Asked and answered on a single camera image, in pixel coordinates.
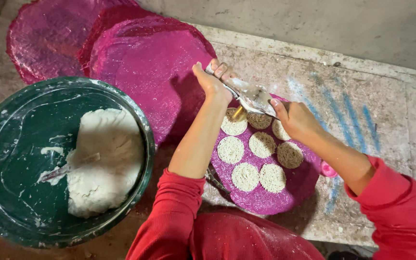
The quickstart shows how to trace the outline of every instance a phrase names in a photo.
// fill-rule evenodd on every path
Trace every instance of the brass cylinder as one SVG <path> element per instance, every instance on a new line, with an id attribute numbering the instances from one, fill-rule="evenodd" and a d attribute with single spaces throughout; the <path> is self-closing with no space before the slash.
<path id="1" fill-rule="evenodd" d="M 235 110 L 234 115 L 232 115 L 232 119 L 236 122 L 246 120 L 247 115 L 246 109 L 244 109 L 241 105 L 237 107 L 237 110 Z"/>

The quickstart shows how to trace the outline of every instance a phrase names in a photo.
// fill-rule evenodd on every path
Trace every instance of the pink bottle cap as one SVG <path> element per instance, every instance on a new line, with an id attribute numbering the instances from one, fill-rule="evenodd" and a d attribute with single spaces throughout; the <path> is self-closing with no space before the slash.
<path id="1" fill-rule="evenodd" d="M 323 160 L 320 163 L 320 174 L 329 178 L 338 176 L 338 173 L 326 161 Z"/>

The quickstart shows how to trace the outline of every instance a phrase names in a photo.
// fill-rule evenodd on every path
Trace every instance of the round noodle cake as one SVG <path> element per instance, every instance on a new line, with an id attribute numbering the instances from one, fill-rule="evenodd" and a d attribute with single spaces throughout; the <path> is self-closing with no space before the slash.
<path id="1" fill-rule="evenodd" d="M 228 108 L 226 111 L 226 115 L 222 120 L 221 129 L 224 133 L 230 136 L 238 136 L 239 134 L 243 133 L 248 125 L 246 120 L 242 120 L 236 122 L 232 119 L 232 116 L 235 113 L 236 108 Z"/>
<path id="2" fill-rule="evenodd" d="M 275 137 L 282 140 L 290 140 L 290 136 L 286 133 L 285 129 L 283 128 L 282 122 L 278 119 L 275 119 L 272 122 L 272 132 L 274 133 Z"/>
<path id="3" fill-rule="evenodd" d="M 256 113 L 248 113 L 246 115 L 246 120 L 250 123 L 253 128 L 258 130 L 266 129 L 270 122 L 272 121 L 272 117 L 267 115 L 261 115 Z"/>
<path id="4" fill-rule="evenodd" d="M 303 162 L 303 152 L 294 143 L 284 142 L 277 146 L 277 159 L 287 169 L 295 169 Z"/>
<path id="5" fill-rule="evenodd" d="M 239 190 L 250 192 L 258 186 L 259 173 L 253 165 L 243 162 L 232 170 L 232 183 Z"/>
<path id="6" fill-rule="evenodd" d="M 238 163 L 244 152 L 244 146 L 240 139 L 234 136 L 228 136 L 222 139 L 217 147 L 219 158 L 225 163 Z"/>
<path id="7" fill-rule="evenodd" d="M 264 164 L 259 172 L 259 182 L 268 192 L 281 192 L 285 188 L 285 173 L 282 167 L 276 164 Z"/>
<path id="8" fill-rule="evenodd" d="M 267 158 L 274 154 L 275 144 L 274 139 L 264 132 L 256 132 L 248 141 L 248 146 L 251 152 L 259 158 Z"/>

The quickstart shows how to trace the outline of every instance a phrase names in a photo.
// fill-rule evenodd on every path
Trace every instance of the person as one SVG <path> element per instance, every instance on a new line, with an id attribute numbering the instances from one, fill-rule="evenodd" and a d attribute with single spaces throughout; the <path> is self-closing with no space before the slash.
<path id="1" fill-rule="evenodd" d="M 236 77 L 212 60 L 214 75 L 198 62 L 193 73 L 206 97 L 159 179 L 153 210 L 126 259 L 323 259 L 308 241 L 240 210 L 197 215 L 205 171 L 231 93 L 219 79 Z M 307 145 L 344 180 L 350 198 L 376 227 L 374 259 L 416 259 L 416 181 L 341 143 L 320 127 L 303 103 L 270 101 L 292 139 Z"/>

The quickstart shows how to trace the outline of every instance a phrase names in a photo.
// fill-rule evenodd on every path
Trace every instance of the red long-sleeve shirt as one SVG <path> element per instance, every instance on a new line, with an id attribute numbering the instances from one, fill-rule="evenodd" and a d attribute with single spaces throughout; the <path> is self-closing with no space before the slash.
<path id="1" fill-rule="evenodd" d="M 368 157 L 376 172 L 350 198 L 374 222 L 374 259 L 416 259 L 416 181 Z M 164 171 L 153 210 L 126 259 L 324 259 L 308 241 L 270 221 L 229 210 L 197 216 L 205 179 Z"/>

